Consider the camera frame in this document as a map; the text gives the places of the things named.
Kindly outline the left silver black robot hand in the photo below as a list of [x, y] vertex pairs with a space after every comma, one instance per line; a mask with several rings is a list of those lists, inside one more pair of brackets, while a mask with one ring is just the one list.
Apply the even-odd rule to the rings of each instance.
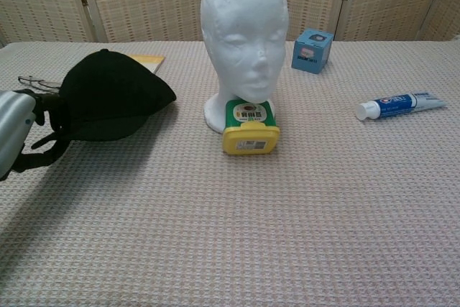
[[[33, 144], [32, 149], [50, 141], [54, 145], [42, 153], [24, 154], [24, 142], [32, 125], [44, 125], [46, 111], [53, 133]], [[64, 154], [70, 144], [59, 138], [60, 131], [68, 128], [65, 115], [65, 100], [56, 93], [35, 93], [27, 88], [1, 92], [1, 180], [6, 180], [11, 171], [22, 173], [49, 166]]]

